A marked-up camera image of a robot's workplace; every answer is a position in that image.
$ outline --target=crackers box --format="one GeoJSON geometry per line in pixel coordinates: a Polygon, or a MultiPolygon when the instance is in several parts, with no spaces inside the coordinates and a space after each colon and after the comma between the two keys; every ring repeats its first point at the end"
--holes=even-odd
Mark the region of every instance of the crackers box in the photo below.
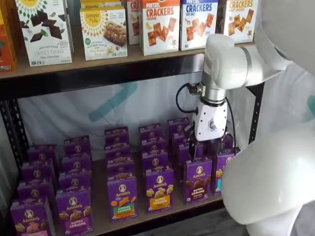
{"type": "Polygon", "coordinates": [[[221,32],[233,38],[235,43],[252,42],[257,9],[258,0],[223,1],[218,10],[218,15],[222,18],[222,21],[218,22],[221,24],[221,32]]]}
{"type": "Polygon", "coordinates": [[[146,170],[144,175],[147,213],[172,209],[174,173],[170,166],[146,170]]]}
{"type": "Polygon", "coordinates": [[[108,146],[115,143],[129,143],[127,126],[105,130],[105,144],[108,146]]]}
{"type": "Polygon", "coordinates": [[[182,0],[180,49],[204,48],[216,32],[218,0],[182,0]]]}
{"type": "Polygon", "coordinates": [[[187,161],[184,169],[184,202],[191,204],[207,200],[210,194],[212,160],[202,159],[187,161]]]}
{"type": "Polygon", "coordinates": [[[66,139],[64,141],[64,153],[66,155],[84,152],[91,153],[90,138],[88,135],[73,139],[66,139]]]}
{"type": "Polygon", "coordinates": [[[59,190],[56,202],[63,234],[82,235],[93,232],[92,204],[88,190],[59,190]]]}
{"type": "Polygon", "coordinates": [[[168,153],[165,149],[142,153],[142,170],[168,165],[168,153]]]}
{"type": "Polygon", "coordinates": [[[10,213],[17,236],[56,235],[46,197],[14,201],[10,213]]]}
{"type": "Polygon", "coordinates": [[[137,180],[134,172],[110,173],[107,180],[111,221],[137,217],[137,180]]]}
{"type": "Polygon", "coordinates": [[[123,6],[81,8],[86,60],[127,56],[126,12],[123,6]]]}
{"type": "Polygon", "coordinates": [[[143,55],[178,51],[180,0],[142,0],[139,4],[143,55]]]}
{"type": "Polygon", "coordinates": [[[64,0],[16,0],[30,66],[72,62],[64,0]]]}

